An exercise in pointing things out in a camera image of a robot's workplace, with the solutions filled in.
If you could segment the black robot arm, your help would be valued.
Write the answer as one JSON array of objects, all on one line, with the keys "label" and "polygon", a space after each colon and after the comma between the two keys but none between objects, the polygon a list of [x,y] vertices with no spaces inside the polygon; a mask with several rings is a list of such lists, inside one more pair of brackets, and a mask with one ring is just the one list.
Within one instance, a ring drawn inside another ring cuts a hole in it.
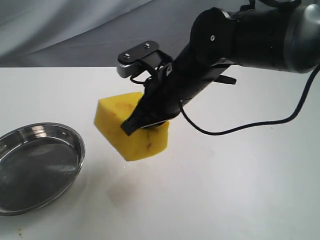
[{"label": "black robot arm", "polygon": [[264,121],[280,125],[292,121],[302,109],[311,84],[320,70],[320,7],[299,0],[267,0],[260,11],[250,1],[237,12],[220,8],[203,11],[194,21],[188,44],[176,58],[149,40],[119,54],[117,72],[133,83],[143,72],[144,94],[131,115],[121,124],[130,136],[139,129],[160,126],[210,83],[233,85],[224,75],[238,65],[292,73],[310,73],[294,112],[287,118]]}]

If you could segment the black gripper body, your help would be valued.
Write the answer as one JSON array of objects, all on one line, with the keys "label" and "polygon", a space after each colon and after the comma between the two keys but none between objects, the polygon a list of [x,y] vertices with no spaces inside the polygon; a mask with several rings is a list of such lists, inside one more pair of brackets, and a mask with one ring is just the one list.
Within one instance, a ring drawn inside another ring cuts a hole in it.
[{"label": "black gripper body", "polygon": [[190,102],[217,77],[217,66],[175,60],[172,71],[163,77],[161,84],[140,101],[145,114],[144,125],[157,125],[175,118],[180,113],[180,102],[182,105]]}]

